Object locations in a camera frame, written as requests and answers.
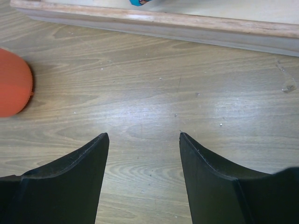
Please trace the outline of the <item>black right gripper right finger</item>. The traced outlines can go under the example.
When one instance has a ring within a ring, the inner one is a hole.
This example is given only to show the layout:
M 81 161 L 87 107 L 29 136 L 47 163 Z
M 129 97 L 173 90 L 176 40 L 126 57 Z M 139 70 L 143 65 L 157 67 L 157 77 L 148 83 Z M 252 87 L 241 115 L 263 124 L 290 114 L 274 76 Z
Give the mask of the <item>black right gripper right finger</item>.
M 267 174 L 238 165 L 179 136 L 181 163 L 194 224 L 296 224 L 299 169 Z

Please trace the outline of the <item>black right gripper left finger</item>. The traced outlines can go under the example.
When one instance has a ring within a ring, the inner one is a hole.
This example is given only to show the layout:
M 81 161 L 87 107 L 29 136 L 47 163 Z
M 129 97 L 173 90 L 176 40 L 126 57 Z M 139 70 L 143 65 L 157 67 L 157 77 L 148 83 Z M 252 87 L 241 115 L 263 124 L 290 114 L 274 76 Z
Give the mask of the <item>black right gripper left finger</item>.
M 93 224 L 99 204 L 109 137 L 22 175 L 0 179 L 2 224 Z

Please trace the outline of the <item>orange round desk organizer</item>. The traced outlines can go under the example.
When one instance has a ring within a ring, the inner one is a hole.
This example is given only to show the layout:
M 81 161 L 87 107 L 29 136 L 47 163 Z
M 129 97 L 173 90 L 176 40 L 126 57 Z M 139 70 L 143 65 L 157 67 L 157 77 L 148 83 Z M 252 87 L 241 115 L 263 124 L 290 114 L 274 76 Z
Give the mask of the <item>orange round desk organizer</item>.
M 0 116 L 11 117 L 22 111 L 33 96 L 33 75 L 18 55 L 0 49 Z

